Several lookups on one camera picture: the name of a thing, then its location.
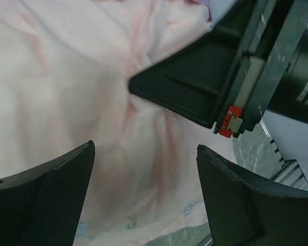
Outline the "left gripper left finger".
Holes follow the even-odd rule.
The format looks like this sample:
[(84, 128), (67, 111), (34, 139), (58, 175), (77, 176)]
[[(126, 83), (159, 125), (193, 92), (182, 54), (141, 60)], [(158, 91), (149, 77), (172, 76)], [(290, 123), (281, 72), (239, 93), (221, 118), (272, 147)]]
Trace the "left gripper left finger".
[(94, 159), (88, 141), (0, 179), (0, 245), (73, 245)]

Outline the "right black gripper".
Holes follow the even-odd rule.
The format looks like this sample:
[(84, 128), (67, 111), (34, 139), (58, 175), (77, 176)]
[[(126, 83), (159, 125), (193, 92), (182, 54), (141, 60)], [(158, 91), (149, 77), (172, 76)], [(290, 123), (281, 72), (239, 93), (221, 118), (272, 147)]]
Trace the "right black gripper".
[(129, 92), (215, 133), (265, 111), (308, 124), (308, 1), (236, 1), (202, 37), (134, 75)]

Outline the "pink purple Elsa pillowcase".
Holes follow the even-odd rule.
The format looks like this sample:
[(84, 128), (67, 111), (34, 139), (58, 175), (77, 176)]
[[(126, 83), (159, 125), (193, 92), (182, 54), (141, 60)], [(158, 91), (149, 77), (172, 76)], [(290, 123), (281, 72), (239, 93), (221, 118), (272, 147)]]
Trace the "pink purple Elsa pillowcase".
[(127, 84), (210, 27), (207, 1), (0, 1), (0, 178), (92, 140), (75, 245), (197, 244), (197, 145), (232, 142)]

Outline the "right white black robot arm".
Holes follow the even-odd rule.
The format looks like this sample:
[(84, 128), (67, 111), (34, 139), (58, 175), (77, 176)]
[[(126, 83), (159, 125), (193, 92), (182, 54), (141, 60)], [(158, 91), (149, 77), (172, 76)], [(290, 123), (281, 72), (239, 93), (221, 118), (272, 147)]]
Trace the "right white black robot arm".
[(133, 76), (129, 92), (225, 137), (265, 111), (308, 124), (308, 1), (236, 1), (213, 29)]

